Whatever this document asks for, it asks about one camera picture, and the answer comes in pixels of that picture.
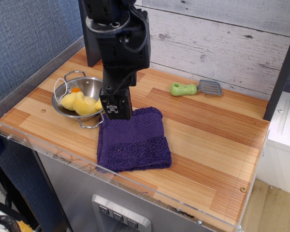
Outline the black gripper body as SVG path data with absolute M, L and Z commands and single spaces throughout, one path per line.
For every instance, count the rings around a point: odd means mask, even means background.
M 150 62 L 149 22 L 135 6 L 87 6 L 86 25 L 97 38 L 107 95 L 136 85 Z

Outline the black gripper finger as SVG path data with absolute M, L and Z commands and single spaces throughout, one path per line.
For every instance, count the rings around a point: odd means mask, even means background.
M 107 92 L 103 90 L 103 88 L 100 89 L 100 100 L 101 100 L 101 105 L 103 107 L 103 110 L 105 114 L 108 116 L 110 120 L 116 118 L 116 104 L 113 103 L 111 98 L 113 96 L 108 96 Z
M 131 95 L 130 89 L 126 88 L 119 91 L 116 94 L 117 101 L 117 110 L 116 114 L 117 119 L 130 120 L 132 117 L 132 104 L 131 104 Z

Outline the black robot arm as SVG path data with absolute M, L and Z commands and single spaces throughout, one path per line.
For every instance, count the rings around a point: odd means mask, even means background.
M 147 11 L 133 0 L 86 0 L 86 26 L 96 37 L 103 64 L 100 100 L 109 119 L 132 117 L 130 87 L 150 64 Z

